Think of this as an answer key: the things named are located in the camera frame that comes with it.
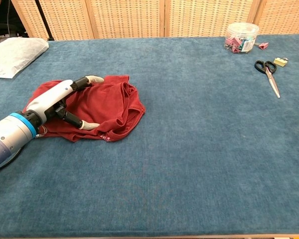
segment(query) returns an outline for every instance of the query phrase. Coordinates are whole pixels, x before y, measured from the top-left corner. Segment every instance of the red t-shirt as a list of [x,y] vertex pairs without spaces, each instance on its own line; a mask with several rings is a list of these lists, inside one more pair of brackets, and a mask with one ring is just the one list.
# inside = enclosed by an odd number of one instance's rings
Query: red t-shirt
[[[59,82],[42,84],[28,104]],[[66,105],[66,110],[81,120],[100,125],[93,130],[81,130],[56,116],[44,124],[48,130],[45,137],[61,136],[72,142],[80,138],[117,141],[127,136],[145,113],[137,89],[129,84],[129,76],[107,76],[103,83],[93,83],[69,96]]]

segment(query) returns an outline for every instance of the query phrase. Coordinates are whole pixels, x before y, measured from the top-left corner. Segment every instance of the white plastic bag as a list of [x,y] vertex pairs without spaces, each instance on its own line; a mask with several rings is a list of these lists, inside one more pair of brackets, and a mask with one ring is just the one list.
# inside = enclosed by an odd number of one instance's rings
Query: white plastic bag
[[0,78],[13,78],[49,48],[41,38],[13,37],[0,43]]

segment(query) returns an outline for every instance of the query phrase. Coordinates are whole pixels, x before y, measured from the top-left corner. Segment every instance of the table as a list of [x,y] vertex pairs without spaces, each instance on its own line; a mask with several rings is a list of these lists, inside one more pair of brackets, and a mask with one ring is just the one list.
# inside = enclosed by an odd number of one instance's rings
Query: table
[[[50,80],[129,75],[146,113],[123,140],[41,138],[0,171],[0,238],[299,234],[299,35],[50,42],[0,79],[0,119]],[[277,99],[256,60],[287,57]]]

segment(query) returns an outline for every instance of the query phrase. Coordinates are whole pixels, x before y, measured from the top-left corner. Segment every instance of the woven screen panel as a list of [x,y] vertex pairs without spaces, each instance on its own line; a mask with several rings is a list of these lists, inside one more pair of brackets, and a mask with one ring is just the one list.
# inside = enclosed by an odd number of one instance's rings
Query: woven screen panel
[[35,1],[12,0],[12,3],[29,37],[39,37],[47,40],[48,33],[46,32]]
[[299,34],[299,0],[267,0],[258,26],[260,34]]
[[55,40],[93,39],[85,0],[40,0]]
[[165,36],[224,36],[247,22],[253,0],[166,0]]
[[164,0],[87,0],[96,38],[159,37]]

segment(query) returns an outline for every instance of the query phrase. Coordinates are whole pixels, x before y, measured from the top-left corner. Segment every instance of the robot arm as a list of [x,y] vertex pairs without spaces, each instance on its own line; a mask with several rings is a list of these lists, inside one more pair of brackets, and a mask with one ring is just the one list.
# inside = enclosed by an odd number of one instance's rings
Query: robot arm
[[59,116],[79,129],[92,130],[98,123],[88,123],[65,110],[65,98],[92,83],[101,83],[98,76],[85,76],[76,81],[65,80],[30,102],[26,112],[11,113],[0,121],[0,164],[31,141],[38,128],[49,119]]

